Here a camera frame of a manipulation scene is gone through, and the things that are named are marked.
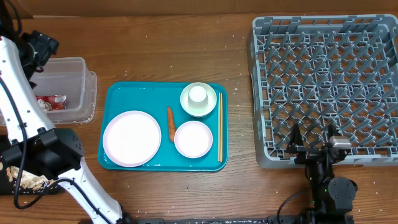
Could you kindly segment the white napkin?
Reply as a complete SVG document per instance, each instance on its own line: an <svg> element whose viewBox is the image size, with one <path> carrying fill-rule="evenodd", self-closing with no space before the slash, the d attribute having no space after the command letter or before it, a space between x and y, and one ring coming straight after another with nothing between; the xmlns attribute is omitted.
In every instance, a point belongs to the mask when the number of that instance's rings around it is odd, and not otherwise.
<svg viewBox="0 0 398 224"><path fill-rule="evenodd" d="M52 110L52 105L43 99L38 99L37 100L39 106L44 110L44 111L51 111Z"/></svg>

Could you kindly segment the small white round plate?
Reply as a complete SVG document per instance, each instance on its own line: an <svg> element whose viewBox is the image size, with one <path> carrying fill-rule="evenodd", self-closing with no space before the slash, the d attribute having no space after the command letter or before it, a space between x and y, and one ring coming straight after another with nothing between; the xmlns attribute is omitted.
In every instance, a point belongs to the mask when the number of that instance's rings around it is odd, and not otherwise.
<svg viewBox="0 0 398 224"><path fill-rule="evenodd" d="M213 135L207 125L199 121L187 121L181 124L174 136L177 151L189 159L198 159L209 152L213 144Z"/></svg>

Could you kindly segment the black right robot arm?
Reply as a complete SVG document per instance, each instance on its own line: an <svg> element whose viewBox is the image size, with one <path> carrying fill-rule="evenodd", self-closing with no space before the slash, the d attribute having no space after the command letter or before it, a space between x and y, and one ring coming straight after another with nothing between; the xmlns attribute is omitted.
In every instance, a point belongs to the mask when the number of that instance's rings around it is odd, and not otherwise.
<svg viewBox="0 0 398 224"><path fill-rule="evenodd" d="M353 223L347 213L353 209L357 184L345 177L337 177L333 164L348 155L351 143L340 135L336 128L328 125L328 140L321 147L305 147L300 128L295 123L290 132L286 151L296 154L296 165L305 166L305 176L310 181L312 208L304 209L294 218L294 223Z"/></svg>

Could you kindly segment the grey dish rack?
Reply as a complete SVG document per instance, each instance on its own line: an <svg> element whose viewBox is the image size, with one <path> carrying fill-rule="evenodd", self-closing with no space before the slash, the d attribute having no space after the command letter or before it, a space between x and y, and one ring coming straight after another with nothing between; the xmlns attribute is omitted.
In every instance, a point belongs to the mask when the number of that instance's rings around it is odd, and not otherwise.
<svg viewBox="0 0 398 224"><path fill-rule="evenodd" d="M397 164L395 16L257 17L248 65L261 167L294 167L286 147L295 124L315 147L333 125L351 143L345 164Z"/></svg>

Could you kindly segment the large white round plate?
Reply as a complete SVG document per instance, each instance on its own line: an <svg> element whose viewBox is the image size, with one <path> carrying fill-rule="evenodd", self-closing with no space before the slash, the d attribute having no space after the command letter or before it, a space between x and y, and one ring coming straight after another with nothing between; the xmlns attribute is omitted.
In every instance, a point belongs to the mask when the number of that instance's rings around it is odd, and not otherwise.
<svg viewBox="0 0 398 224"><path fill-rule="evenodd" d="M157 154L161 141L160 126L150 114L127 111L108 123L102 145L113 163L121 167L137 167Z"/></svg>

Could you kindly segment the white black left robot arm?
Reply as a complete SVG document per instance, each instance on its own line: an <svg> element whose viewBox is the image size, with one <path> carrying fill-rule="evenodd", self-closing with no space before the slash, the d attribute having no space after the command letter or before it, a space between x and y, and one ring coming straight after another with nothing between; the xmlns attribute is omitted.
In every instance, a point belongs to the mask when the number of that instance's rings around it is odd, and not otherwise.
<svg viewBox="0 0 398 224"><path fill-rule="evenodd" d="M90 216L93 223L133 223L133 218L102 188L85 162L85 151L76 132L56 128L39 106L30 78L43 72L59 43L41 32L23 33L14 27L1 1L1 113L6 122L9 148L2 152L6 167L18 167L14 205L23 210L33 206L51 188L64 188ZM23 172L52 180L37 198L19 203Z"/></svg>

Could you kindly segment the red snack wrapper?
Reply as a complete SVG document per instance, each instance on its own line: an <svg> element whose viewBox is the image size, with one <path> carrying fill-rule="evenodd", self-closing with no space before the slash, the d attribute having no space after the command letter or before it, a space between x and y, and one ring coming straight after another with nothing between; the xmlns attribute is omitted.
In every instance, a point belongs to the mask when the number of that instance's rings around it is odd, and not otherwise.
<svg viewBox="0 0 398 224"><path fill-rule="evenodd" d="M52 110L63 110L67 102L66 95L47 95L47 96L36 96L36 99L43 99L44 101L52 105Z"/></svg>

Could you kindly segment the white upside-down cup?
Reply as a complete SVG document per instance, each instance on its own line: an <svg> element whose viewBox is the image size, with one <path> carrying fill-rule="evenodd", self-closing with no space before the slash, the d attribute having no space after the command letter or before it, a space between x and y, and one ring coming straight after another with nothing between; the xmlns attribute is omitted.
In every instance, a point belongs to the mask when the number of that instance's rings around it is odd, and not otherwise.
<svg viewBox="0 0 398 224"><path fill-rule="evenodd" d="M208 95L204 87L197 85L190 89L188 98L192 103L199 105L206 103Z"/></svg>

